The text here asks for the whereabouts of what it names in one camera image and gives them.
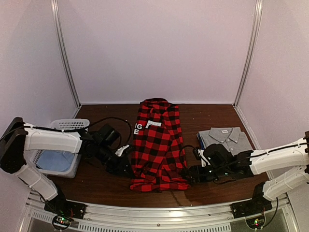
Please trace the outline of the red black plaid shirt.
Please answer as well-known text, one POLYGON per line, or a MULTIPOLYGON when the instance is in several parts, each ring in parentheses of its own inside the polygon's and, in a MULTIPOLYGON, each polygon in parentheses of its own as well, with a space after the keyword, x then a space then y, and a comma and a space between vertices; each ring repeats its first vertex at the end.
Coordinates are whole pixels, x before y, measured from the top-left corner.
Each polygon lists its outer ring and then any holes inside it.
POLYGON ((140 103, 133 131, 130 189, 138 192, 187 190, 187 167, 179 107, 162 98, 140 103))

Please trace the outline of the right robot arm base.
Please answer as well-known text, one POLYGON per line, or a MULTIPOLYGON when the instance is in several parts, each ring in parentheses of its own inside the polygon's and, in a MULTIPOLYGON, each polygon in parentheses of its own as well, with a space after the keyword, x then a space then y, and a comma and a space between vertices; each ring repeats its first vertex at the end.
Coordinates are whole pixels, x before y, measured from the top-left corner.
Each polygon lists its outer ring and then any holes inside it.
POLYGON ((231 204, 233 217, 245 217, 247 226, 253 230, 262 229, 265 226, 265 212, 272 209, 271 201, 263 197, 264 184, 265 182, 262 182, 255 186, 250 200, 231 204))

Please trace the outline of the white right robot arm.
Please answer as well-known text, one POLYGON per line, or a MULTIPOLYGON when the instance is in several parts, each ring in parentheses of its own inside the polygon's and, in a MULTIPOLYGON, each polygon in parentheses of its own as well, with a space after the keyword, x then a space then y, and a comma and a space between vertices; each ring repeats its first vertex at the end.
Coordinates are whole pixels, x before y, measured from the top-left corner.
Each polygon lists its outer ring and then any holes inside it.
POLYGON ((256 185, 248 210, 258 213, 280 195, 309 182, 309 133, 287 145, 265 150, 246 150, 232 155, 223 145, 212 144, 205 149, 192 148, 199 165, 185 167, 181 176, 191 183, 202 183, 231 177, 244 179, 273 170, 281 175, 256 185))

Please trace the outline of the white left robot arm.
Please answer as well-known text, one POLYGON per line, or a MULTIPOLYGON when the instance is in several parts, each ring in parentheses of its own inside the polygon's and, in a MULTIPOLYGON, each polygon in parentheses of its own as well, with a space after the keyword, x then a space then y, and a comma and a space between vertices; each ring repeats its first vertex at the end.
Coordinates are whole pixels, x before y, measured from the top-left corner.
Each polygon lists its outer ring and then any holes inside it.
POLYGON ((90 127, 89 120, 80 118, 59 119, 41 127, 16 117, 0 139, 0 167, 51 201, 50 206, 64 215, 69 203, 48 176, 74 178, 83 155, 97 158, 113 175, 134 176, 128 159, 131 146, 111 148, 121 140, 120 133, 109 124, 93 132, 88 131, 90 127))

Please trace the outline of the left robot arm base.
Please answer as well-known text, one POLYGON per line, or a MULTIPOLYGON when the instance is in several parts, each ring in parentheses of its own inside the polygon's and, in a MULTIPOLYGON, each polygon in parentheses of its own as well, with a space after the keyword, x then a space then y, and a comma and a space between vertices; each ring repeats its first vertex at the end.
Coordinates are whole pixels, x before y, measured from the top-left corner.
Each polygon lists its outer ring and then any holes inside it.
POLYGON ((69 228, 75 219, 83 219, 86 205, 68 201, 61 189, 57 188, 57 195, 46 200, 42 195, 40 200, 44 203, 44 210, 54 213, 52 226, 57 231, 63 231, 69 228))

